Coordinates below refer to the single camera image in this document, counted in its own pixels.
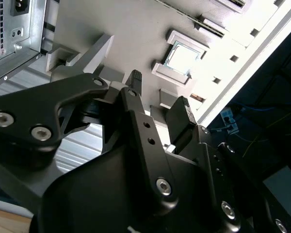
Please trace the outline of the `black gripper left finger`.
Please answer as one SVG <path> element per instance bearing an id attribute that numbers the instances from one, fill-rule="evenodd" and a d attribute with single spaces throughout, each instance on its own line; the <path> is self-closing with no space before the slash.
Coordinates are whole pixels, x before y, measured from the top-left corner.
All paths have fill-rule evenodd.
<path id="1" fill-rule="evenodd" d="M 103 152 L 62 174 L 62 140 L 103 126 Z M 135 86 L 82 74 L 0 97 L 0 189 L 34 214 L 117 203 L 165 215 L 178 203 L 167 155 Z"/>

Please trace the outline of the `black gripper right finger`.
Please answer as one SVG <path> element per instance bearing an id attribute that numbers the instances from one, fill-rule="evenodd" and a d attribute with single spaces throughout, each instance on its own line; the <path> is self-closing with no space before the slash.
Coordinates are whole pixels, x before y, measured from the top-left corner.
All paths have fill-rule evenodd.
<path id="1" fill-rule="evenodd" d="M 167 111 L 175 154 L 195 167 L 190 218 L 204 233 L 291 233 L 291 216 L 227 143 L 212 147 L 185 97 Z"/>

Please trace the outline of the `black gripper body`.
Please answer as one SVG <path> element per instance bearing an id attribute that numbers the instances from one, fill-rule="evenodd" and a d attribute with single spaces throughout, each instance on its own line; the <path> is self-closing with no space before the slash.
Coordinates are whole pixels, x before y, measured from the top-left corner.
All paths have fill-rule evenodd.
<path id="1" fill-rule="evenodd" d="M 167 153 L 138 96 L 86 102 L 84 122 L 103 126 L 103 152 L 58 178 L 37 214 L 40 233 L 253 233 L 226 156 L 209 146 L 188 100 L 167 112 Z"/>

